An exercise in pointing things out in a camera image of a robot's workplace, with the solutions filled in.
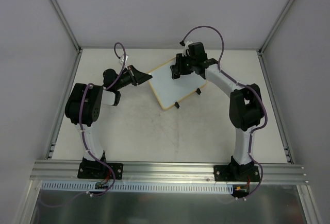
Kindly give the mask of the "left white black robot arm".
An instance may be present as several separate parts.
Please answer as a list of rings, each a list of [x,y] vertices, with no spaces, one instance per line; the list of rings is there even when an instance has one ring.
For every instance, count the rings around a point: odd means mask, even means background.
[[[103,72],[103,85],[77,83],[65,106],[65,116],[75,125],[85,149],[81,162],[82,172],[90,171],[95,177],[107,174],[105,151],[97,137],[96,122],[102,105],[117,106],[120,89],[138,86],[152,79],[152,75],[137,70],[133,65],[117,74],[113,69]]]

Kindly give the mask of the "aluminium frame post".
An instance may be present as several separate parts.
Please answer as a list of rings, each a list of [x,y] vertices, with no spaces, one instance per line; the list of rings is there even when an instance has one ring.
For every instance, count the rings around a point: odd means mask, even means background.
[[[276,18],[274,24],[272,25],[269,33],[267,34],[262,46],[258,50],[258,54],[262,55],[271,41],[273,40],[274,36],[276,35],[277,31],[280,29],[282,23],[284,22],[286,16],[288,15],[289,11],[291,10],[292,6],[294,5],[296,0],[286,0],[283,8],[281,9],[278,17]]]
[[[59,18],[59,20],[60,20],[66,34],[68,35],[73,47],[75,48],[75,50],[78,53],[80,53],[81,46],[79,45],[78,40],[77,40],[76,36],[74,35],[73,30],[71,29],[71,27],[70,27],[70,25],[69,25],[65,15],[64,15],[62,9],[61,9],[58,1],[57,0],[49,0],[49,1],[52,5],[53,9],[55,10],[56,16]]]

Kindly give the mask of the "left black whiteboard foot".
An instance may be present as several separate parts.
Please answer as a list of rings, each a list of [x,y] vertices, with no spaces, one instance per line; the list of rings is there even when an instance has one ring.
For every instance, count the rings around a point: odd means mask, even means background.
[[[174,106],[175,106],[177,109],[179,109],[179,107],[180,107],[180,105],[179,105],[178,102],[175,102],[175,103],[174,103]]]

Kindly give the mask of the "aluminium mounting rail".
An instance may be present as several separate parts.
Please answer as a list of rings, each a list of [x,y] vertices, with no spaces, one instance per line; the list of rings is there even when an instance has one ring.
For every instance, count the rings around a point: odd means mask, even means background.
[[[77,180],[78,160],[37,160],[31,180]],[[122,181],[148,183],[214,183],[214,163],[123,162]],[[263,184],[308,185],[305,168],[299,164],[264,164]]]

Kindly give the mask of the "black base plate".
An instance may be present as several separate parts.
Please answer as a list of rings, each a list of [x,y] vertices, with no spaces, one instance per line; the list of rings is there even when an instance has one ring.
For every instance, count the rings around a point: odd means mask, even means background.
[[[109,179],[113,179],[115,177],[116,180],[121,180],[124,164],[109,162],[106,164],[111,167],[114,172],[114,176],[111,174]],[[83,158],[79,165],[77,177],[79,179],[106,179],[109,173],[110,169],[100,162],[90,161],[86,158]]]
[[[213,167],[214,179],[217,182],[259,182],[260,173],[256,165],[215,165]]]

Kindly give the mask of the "left aluminium frame post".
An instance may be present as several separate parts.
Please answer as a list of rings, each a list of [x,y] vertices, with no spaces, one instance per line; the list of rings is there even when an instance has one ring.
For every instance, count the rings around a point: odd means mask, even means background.
[[[66,34],[68,35],[73,47],[75,48],[75,50],[78,53],[80,53],[81,46],[79,45],[78,40],[77,40],[76,36],[74,35],[73,30],[71,29],[71,27],[70,27],[70,25],[69,25],[65,15],[64,15],[62,9],[61,9],[58,1],[57,0],[49,0],[49,1],[52,5],[53,9],[55,10],[56,16],[59,18],[59,20],[60,20]]]

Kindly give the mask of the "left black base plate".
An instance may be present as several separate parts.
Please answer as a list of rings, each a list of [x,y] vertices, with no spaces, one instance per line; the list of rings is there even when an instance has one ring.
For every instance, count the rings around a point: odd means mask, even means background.
[[[115,177],[116,180],[121,180],[124,164],[109,162],[106,164],[111,167],[114,172],[114,176],[111,174],[109,179],[113,179]],[[90,161],[86,158],[83,158],[79,165],[77,177],[79,179],[106,179],[109,173],[110,169],[100,162]]]

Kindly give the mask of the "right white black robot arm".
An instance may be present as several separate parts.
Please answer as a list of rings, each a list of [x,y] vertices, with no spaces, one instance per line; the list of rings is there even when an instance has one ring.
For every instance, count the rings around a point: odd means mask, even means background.
[[[239,83],[219,67],[219,61],[208,58],[201,42],[181,41],[184,50],[176,55],[170,67],[173,79],[195,73],[215,84],[229,97],[229,119],[236,129],[234,153],[226,166],[213,168],[214,179],[233,182],[257,182],[263,177],[263,168],[252,155],[253,134],[265,127],[266,109],[257,84]]]

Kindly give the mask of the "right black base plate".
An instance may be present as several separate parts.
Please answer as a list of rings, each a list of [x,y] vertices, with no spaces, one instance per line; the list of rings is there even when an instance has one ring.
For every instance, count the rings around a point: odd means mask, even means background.
[[[217,182],[259,182],[260,173],[256,165],[215,165],[213,167],[214,179]]]

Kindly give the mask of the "yellow framed whiteboard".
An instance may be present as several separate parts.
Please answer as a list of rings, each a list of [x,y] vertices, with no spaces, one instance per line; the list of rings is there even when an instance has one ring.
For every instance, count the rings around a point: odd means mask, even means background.
[[[153,76],[148,81],[149,85],[163,110],[173,107],[175,102],[179,103],[189,95],[196,93],[197,88],[201,89],[207,83],[205,79],[195,73],[172,79],[170,66],[173,64],[175,64],[174,58],[149,72]]]

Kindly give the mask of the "right aluminium frame post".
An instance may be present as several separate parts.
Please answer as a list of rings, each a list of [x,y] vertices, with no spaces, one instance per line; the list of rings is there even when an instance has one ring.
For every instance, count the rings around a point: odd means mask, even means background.
[[[286,0],[283,8],[281,9],[278,17],[276,18],[274,24],[272,25],[269,33],[267,34],[262,46],[258,50],[258,54],[262,55],[271,41],[273,40],[274,36],[276,35],[277,31],[280,29],[282,23],[284,22],[286,16],[288,15],[289,11],[291,10],[292,6],[294,5],[296,0]]]

